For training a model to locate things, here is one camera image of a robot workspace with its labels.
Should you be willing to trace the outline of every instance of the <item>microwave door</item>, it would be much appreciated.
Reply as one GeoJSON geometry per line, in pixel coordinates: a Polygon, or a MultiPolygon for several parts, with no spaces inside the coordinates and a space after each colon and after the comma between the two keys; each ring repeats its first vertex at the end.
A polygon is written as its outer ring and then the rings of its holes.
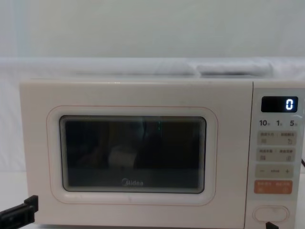
{"type": "Polygon", "coordinates": [[[205,129],[202,117],[65,115],[63,186],[71,192],[201,193],[205,129]]]}

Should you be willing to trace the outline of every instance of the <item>door release button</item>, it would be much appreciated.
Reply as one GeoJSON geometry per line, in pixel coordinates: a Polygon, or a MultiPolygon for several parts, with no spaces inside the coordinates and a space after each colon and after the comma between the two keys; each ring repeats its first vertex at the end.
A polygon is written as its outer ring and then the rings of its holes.
{"type": "Polygon", "coordinates": [[[259,222],[282,222],[289,217],[289,211],[283,206],[263,206],[254,210],[253,217],[259,222]]]}

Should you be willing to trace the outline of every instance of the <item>orange button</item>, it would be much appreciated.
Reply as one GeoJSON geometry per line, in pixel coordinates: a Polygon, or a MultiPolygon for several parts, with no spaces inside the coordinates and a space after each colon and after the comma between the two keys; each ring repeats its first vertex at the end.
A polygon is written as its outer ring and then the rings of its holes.
{"type": "Polygon", "coordinates": [[[257,194],[291,194],[291,180],[256,180],[254,193],[257,194]]]}

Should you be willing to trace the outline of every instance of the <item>midea logo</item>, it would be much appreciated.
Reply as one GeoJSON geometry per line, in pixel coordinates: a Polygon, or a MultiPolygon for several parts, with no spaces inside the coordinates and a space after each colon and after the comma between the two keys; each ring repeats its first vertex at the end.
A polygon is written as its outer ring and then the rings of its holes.
{"type": "Polygon", "coordinates": [[[144,185],[143,181],[138,180],[129,180],[127,178],[122,179],[122,185],[123,186],[140,186],[142,187],[144,185]]]}

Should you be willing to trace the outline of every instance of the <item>white wall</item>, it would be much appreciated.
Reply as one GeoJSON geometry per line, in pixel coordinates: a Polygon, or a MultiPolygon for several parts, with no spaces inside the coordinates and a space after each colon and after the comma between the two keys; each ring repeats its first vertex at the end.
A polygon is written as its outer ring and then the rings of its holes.
{"type": "Polygon", "coordinates": [[[19,56],[305,55],[304,0],[14,0],[13,3],[19,56]]]}
{"type": "Polygon", "coordinates": [[[0,0],[0,57],[16,55],[17,43],[13,10],[11,0],[0,0]]]}

